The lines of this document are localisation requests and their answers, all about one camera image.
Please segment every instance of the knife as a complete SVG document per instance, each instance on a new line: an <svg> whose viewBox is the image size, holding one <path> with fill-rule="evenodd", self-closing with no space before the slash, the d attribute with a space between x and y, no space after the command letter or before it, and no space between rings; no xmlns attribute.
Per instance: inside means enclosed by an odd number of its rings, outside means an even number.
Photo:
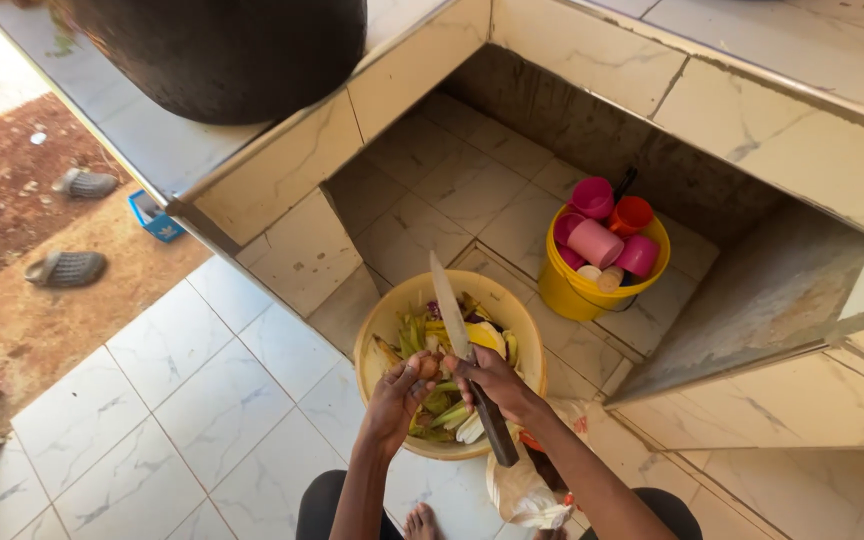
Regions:
<svg viewBox="0 0 864 540"><path fill-rule="evenodd" d="M466 330L462 309L459 308L459 302L452 292L446 269L439 262L435 251L429 251L429 266L432 268L432 285L435 287L435 296L438 299L438 312L441 313L448 340L452 342L452 351L456 357L477 366L479 361L469 340L469 331ZM498 409L496 402L486 395L478 382L468 379L467 381L475 398L475 411L479 413L479 418L482 420L482 428L488 437L488 444L495 452L495 461L503 467L512 467L519 461L519 451L516 450L516 443L509 434L509 426L505 423L502 411Z"/></svg>

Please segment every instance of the orange cup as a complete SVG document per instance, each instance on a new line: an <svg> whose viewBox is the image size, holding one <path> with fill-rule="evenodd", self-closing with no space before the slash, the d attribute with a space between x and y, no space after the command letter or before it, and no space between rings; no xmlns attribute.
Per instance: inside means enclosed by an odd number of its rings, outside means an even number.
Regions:
<svg viewBox="0 0 864 540"><path fill-rule="evenodd" d="M652 222L655 217L652 206L642 197L622 197L608 215L608 231L619 239L626 239L638 233Z"/></svg>

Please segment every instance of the white plastic bag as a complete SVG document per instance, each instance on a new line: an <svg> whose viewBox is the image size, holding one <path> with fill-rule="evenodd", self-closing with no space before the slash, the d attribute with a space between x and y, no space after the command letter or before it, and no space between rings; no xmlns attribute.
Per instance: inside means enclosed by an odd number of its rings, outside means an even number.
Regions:
<svg viewBox="0 0 864 540"><path fill-rule="evenodd" d="M587 411L590 403L580 399L547 401L558 418L579 434L582 441L587 441ZM508 523L525 528L558 529L569 521L574 506L559 502L536 471L522 442L516 442L515 449L518 450L518 462L508 469L498 466L495 454L488 455L488 497L498 510L498 515Z"/></svg>

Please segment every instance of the slipper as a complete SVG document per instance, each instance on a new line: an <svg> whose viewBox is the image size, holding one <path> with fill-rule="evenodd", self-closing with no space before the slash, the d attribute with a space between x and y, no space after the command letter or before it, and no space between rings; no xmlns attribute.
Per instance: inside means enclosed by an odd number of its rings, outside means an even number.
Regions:
<svg viewBox="0 0 864 540"><path fill-rule="evenodd" d="M41 288L87 286L106 269L106 256L96 251L49 251L30 264L25 280Z"/></svg>
<svg viewBox="0 0 864 540"><path fill-rule="evenodd" d="M70 197L101 199L119 187L119 180L111 174L88 173L75 167L69 169L52 184L52 190Z"/></svg>

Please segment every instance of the vegetable scraps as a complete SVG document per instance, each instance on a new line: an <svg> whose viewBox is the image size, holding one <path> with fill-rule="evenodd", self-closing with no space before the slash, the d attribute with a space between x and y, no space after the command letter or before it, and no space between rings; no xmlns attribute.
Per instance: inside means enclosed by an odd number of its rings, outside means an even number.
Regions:
<svg viewBox="0 0 864 540"><path fill-rule="evenodd" d="M485 307L468 292L462 291L462 298L458 300L468 339L495 350L503 360L516 367L519 363L519 342L512 332L498 325ZM395 316L399 321L397 345L386 342L378 335L372 336L381 356L388 362L387 369L418 351L453 354L438 301L429 301L417 311L410 304L408 311L395 313ZM437 381L437 384L415 411L409 423L409 436L426 441L473 444L485 433L479 415L466 411L459 386L452 380L445 363L440 364L434 357L426 356L422 359L418 376L427 381Z"/></svg>

